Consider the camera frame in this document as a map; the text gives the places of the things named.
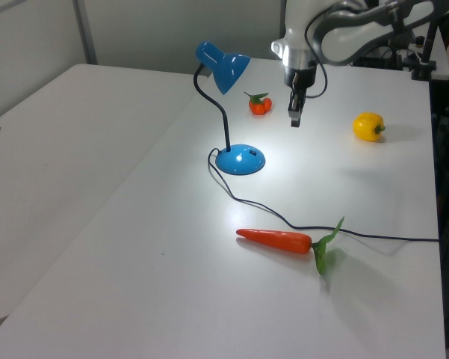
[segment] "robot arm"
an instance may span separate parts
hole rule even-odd
[[[373,9],[363,0],[288,0],[285,37],[271,49],[285,65],[291,125],[300,125],[307,89],[315,82],[316,56],[325,64],[349,64],[383,40],[446,13],[449,0],[390,0]]]

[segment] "white table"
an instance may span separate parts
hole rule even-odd
[[[0,322],[194,94],[190,75],[78,65],[0,118]]]
[[[257,174],[226,175],[235,194],[298,224],[345,215],[350,230],[437,238],[427,84],[327,69],[299,129],[278,61],[252,60],[225,96],[205,83],[231,142],[267,157]],[[269,91],[272,112],[252,116],[244,91]],[[385,118],[385,142],[354,137],[362,111]],[[196,95],[5,320],[0,358],[445,358],[437,243],[338,234],[321,277],[311,254],[238,239],[288,228],[212,179],[207,155],[223,143],[219,111]]]

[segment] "tomato leaves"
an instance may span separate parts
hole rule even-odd
[[[262,104],[262,98],[266,97],[269,93],[259,93],[257,95],[249,95],[247,92],[244,92],[247,96],[249,96],[250,102],[254,104]]]

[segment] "toy carrot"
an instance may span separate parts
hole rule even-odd
[[[237,230],[239,236],[243,236],[250,241],[261,243],[269,247],[282,249],[299,254],[305,254],[312,248],[315,255],[315,265],[320,274],[325,271],[325,262],[323,260],[326,253],[327,244],[332,241],[341,229],[344,217],[339,221],[337,227],[327,236],[321,238],[319,242],[312,243],[312,238],[304,233],[282,232],[280,230]]]

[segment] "lamp cord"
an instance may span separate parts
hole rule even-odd
[[[196,72],[194,73],[194,77],[193,77],[194,87],[196,88],[196,91],[199,92],[199,94],[202,97],[204,97],[210,103],[212,103],[214,106],[216,106],[221,111],[221,114],[223,114],[224,137],[226,138],[226,152],[231,152],[231,141],[229,140],[229,126],[227,123],[226,111],[224,111],[223,106],[221,106],[216,100],[212,99],[203,90],[201,90],[201,88],[199,87],[199,84],[197,83],[197,76],[201,73],[203,68],[204,68],[204,64],[199,64]]]
[[[281,219],[284,223],[286,223],[290,228],[293,230],[334,230],[334,227],[327,227],[327,226],[296,226],[289,222],[283,215],[275,211],[274,209],[270,208],[269,206],[266,206],[260,202],[256,202],[254,200],[246,200],[243,198],[236,197],[229,187],[228,183],[224,179],[223,175],[219,172],[219,170],[211,163],[211,156],[213,152],[217,150],[217,148],[212,149],[212,151],[208,155],[208,166],[216,172],[216,174],[219,176],[220,180],[224,184],[226,193],[235,201],[247,204],[249,206],[254,206],[256,208],[262,209],[266,212],[269,212],[272,215],[275,215],[277,218]],[[408,242],[440,242],[438,239],[432,239],[432,238],[409,238],[409,237],[393,237],[393,236],[379,236],[374,234],[362,234],[358,232],[354,232],[352,230],[346,230],[344,228],[340,229],[341,232],[351,234],[353,236],[358,236],[362,238],[378,238],[378,239],[393,239],[393,240],[400,240],[400,241],[408,241]]]

